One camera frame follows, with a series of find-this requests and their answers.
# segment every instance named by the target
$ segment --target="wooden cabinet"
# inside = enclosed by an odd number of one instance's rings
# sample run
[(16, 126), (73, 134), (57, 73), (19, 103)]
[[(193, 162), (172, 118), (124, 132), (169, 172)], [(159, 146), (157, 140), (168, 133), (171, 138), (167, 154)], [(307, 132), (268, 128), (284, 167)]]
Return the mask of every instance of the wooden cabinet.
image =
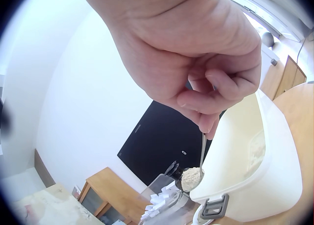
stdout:
[(276, 66), (271, 65), (261, 85), (261, 90), (274, 100), (287, 90), (302, 84), (306, 76), (294, 60), (288, 56), (285, 67), (278, 61)]
[(150, 204), (110, 168), (86, 179), (78, 200), (98, 219), (108, 214), (113, 220), (132, 225), (139, 223), (146, 205)]

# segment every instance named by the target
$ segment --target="powder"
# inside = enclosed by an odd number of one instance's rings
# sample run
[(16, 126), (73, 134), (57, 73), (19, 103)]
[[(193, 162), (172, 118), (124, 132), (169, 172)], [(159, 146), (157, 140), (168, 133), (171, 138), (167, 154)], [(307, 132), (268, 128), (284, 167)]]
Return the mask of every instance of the powder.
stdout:
[(202, 219), (201, 214), (203, 212), (203, 208), (199, 211), (198, 216), (197, 216), (197, 224), (198, 225), (203, 225), (209, 221), (209, 219)]
[(189, 192), (196, 187), (201, 180), (199, 168), (190, 168), (183, 172), (181, 185), (185, 192)]

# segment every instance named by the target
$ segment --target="gray latch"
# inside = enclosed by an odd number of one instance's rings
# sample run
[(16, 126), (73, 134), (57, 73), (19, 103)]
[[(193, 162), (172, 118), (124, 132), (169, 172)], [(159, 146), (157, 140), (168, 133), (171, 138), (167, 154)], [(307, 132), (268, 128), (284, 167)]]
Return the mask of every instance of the gray latch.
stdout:
[(201, 214), (202, 219), (218, 219), (226, 214), (229, 195), (223, 194), (220, 198), (210, 201), (206, 200)]

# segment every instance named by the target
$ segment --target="beige powder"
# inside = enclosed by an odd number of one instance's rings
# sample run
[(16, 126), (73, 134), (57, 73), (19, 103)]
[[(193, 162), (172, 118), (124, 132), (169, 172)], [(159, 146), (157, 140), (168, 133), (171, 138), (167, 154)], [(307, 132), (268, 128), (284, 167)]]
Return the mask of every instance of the beige powder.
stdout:
[(181, 185), (185, 192), (189, 192), (196, 187), (201, 180), (199, 168), (190, 168), (183, 172)]

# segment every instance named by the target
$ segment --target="spoon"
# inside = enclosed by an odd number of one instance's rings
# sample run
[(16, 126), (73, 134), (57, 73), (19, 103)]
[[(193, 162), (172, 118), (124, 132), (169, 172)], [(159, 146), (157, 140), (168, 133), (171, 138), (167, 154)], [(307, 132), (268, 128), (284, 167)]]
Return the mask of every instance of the spoon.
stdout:
[(204, 172), (203, 172), (202, 166), (203, 166), (203, 161), (204, 161), (206, 142), (207, 142), (207, 138), (206, 138), (205, 134), (202, 133), (202, 151), (201, 151), (201, 161), (199, 163), (200, 180), (199, 180), (198, 184), (195, 185), (195, 187), (193, 187), (192, 190), (194, 190), (201, 183), (201, 181), (204, 177)]

